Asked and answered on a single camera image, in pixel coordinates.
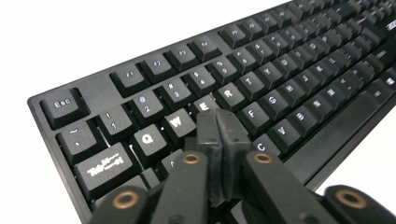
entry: key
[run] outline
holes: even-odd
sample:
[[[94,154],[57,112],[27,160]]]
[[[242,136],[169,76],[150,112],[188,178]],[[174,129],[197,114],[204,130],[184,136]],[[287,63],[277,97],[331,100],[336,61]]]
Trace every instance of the key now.
[[[163,104],[153,91],[146,91],[137,95],[128,104],[141,126],[147,126],[162,119],[165,114]]]
[[[249,72],[238,78],[235,81],[235,85],[250,102],[262,96],[267,91],[264,84],[253,72]]]
[[[135,133],[130,138],[134,153],[145,168],[149,168],[154,162],[169,153],[169,144],[158,131],[155,124]]]
[[[207,35],[196,37],[189,44],[189,47],[195,53],[198,59],[201,60],[201,62],[206,62],[212,58],[216,58],[221,54],[221,51]]]
[[[198,99],[194,103],[190,104],[189,109],[191,113],[196,117],[198,113],[206,111],[208,109],[220,108],[215,102],[211,95],[206,95],[201,99]]]
[[[132,63],[117,68],[110,77],[124,98],[149,87],[149,81]]]
[[[194,100],[194,96],[179,77],[166,81],[158,89],[158,93],[171,111],[180,109]]]
[[[198,58],[186,44],[172,47],[166,52],[166,56],[178,72],[185,71],[199,63]]]
[[[140,166],[132,151],[122,143],[80,162],[74,169],[87,202],[100,198],[139,172]]]
[[[181,147],[184,144],[184,137],[193,134],[196,129],[194,121],[184,108],[166,116],[162,121],[162,126],[177,147]]]
[[[41,102],[41,107],[52,130],[90,114],[77,89],[54,91]]]
[[[145,74],[151,83],[157,83],[176,74],[171,64],[161,53],[151,54],[140,63]]]
[[[203,97],[219,87],[219,84],[206,70],[205,67],[199,67],[184,76],[190,90],[196,97]]]
[[[229,83],[213,92],[213,96],[216,98],[216,102],[221,108],[232,112],[244,107],[248,103],[244,95],[233,83]]]
[[[77,123],[57,135],[70,166],[106,148],[106,143],[91,120]]]
[[[116,105],[101,113],[96,122],[110,145],[137,131],[136,121],[124,105]]]
[[[253,102],[240,110],[237,113],[237,117],[252,136],[263,132],[271,124],[270,117],[262,110],[257,102]]]

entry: a key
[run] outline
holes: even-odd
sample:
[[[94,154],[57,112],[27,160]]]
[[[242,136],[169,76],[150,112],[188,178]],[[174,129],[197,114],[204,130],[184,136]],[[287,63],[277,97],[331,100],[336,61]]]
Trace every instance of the a key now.
[[[140,166],[131,149],[117,143],[80,162],[74,171],[84,197],[89,202],[137,175]]]
[[[136,121],[124,105],[116,105],[101,113],[96,122],[110,145],[137,131]]]
[[[194,100],[194,96],[179,77],[164,82],[158,92],[171,111],[180,109]]]
[[[70,166],[105,149],[106,143],[91,120],[83,121],[57,135]]]
[[[169,153],[170,146],[155,124],[140,130],[130,138],[134,153],[145,168]]]
[[[124,98],[149,87],[149,81],[132,63],[117,68],[110,77]]]
[[[41,102],[52,130],[90,114],[77,89],[57,90]]]
[[[176,71],[161,53],[148,55],[140,63],[140,66],[151,83],[160,82],[176,74]]]

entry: function key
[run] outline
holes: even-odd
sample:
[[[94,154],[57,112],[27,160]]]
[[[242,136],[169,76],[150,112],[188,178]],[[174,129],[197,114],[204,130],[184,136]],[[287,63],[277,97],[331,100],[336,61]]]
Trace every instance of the function key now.
[[[148,55],[140,65],[152,83],[160,82],[176,74],[161,53]]]
[[[90,114],[77,89],[54,91],[40,104],[52,130]]]
[[[187,70],[199,63],[197,57],[185,44],[172,47],[166,52],[166,56],[178,72]]]
[[[221,54],[221,51],[207,35],[201,35],[195,38],[189,44],[189,47],[201,62],[205,62]]]
[[[149,87],[149,81],[132,63],[118,67],[110,77],[124,98]]]

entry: black keycap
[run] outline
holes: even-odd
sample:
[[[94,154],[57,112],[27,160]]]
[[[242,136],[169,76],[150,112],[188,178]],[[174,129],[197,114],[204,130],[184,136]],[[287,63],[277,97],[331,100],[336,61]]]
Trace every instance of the black keycap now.
[[[213,96],[216,98],[216,102],[221,108],[232,112],[235,112],[248,103],[244,95],[233,83],[229,83],[213,92]]]
[[[290,152],[302,139],[287,119],[282,119],[271,128],[268,131],[268,135],[271,136],[283,154]]]
[[[54,91],[40,104],[53,130],[90,114],[77,89]]]
[[[201,99],[198,99],[194,103],[192,103],[189,107],[191,113],[196,117],[198,113],[206,111],[208,109],[216,109],[219,108],[219,105],[216,104],[215,100],[211,95],[206,95]]]
[[[266,133],[260,136],[259,138],[257,138],[253,142],[253,146],[259,151],[271,153],[276,157],[281,156],[281,152],[279,148],[275,145],[275,143],[271,140],[271,138],[268,137]]]
[[[152,83],[160,82],[176,74],[176,71],[161,53],[146,56],[140,66]]]
[[[184,108],[165,117],[162,121],[164,130],[175,146],[182,146],[184,137],[195,131],[196,125]]]
[[[199,63],[198,58],[195,57],[186,44],[172,47],[166,52],[166,56],[178,72],[185,71]]]
[[[277,90],[264,95],[258,100],[258,103],[272,120],[280,119],[290,110],[289,103]]]
[[[235,85],[250,102],[262,96],[267,91],[264,84],[253,72],[249,72],[238,78],[235,81]]]
[[[199,67],[192,70],[185,77],[190,90],[195,94],[196,97],[202,97],[219,87],[216,80],[206,70],[205,67]]]
[[[239,77],[238,71],[227,58],[215,60],[213,63],[210,63],[207,68],[220,86]]]
[[[253,102],[237,113],[241,123],[252,136],[263,132],[271,124],[271,119],[262,108]]]
[[[236,24],[225,27],[219,34],[232,49],[236,49],[249,41],[245,33]]]
[[[158,92],[171,111],[180,109],[194,100],[194,96],[179,77],[164,82]]]
[[[146,91],[137,95],[129,106],[142,126],[147,126],[165,116],[163,104],[153,91]]]
[[[295,127],[301,137],[306,137],[314,131],[319,123],[315,116],[302,105],[287,116],[288,121]]]
[[[110,192],[140,172],[132,151],[122,143],[109,147],[75,167],[78,184],[87,202]]]
[[[106,143],[90,120],[65,129],[57,139],[70,166],[105,149]]]
[[[112,145],[137,131],[136,121],[124,105],[116,105],[99,115],[96,122]]]
[[[146,186],[148,186],[150,189],[154,189],[160,184],[160,180],[151,168],[143,171],[140,176],[142,176],[143,182],[145,182]]]
[[[124,98],[149,87],[149,81],[132,63],[118,67],[110,77]]]
[[[177,156],[181,153],[183,153],[183,150],[178,149],[175,152],[172,152],[172,154],[170,154],[169,156],[163,158],[161,162],[157,164],[158,173],[160,174],[161,179],[165,179],[166,177],[168,177],[169,173],[176,165],[175,161]]]
[[[130,140],[134,153],[146,168],[169,153],[169,144],[154,124],[135,133]]]
[[[206,62],[221,54],[221,51],[207,35],[196,37],[189,46],[201,62]]]
[[[245,74],[256,69],[259,64],[246,49],[239,49],[229,56],[230,61],[240,74]]]

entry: metal ring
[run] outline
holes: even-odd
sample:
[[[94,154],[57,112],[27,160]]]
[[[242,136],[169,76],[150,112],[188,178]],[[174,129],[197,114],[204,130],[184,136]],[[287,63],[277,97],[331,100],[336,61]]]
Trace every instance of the metal ring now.
[[[125,209],[134,206],[139,201],[139,196],[133,191],[124,191],[119,193],[113,200],[114,207],[118,209]]]
[[[339,189],[335,192],[335,197],[343,204],[354,208],[364,208],[367,206],[366,200],[359,195],[359,193],[350,189]]]

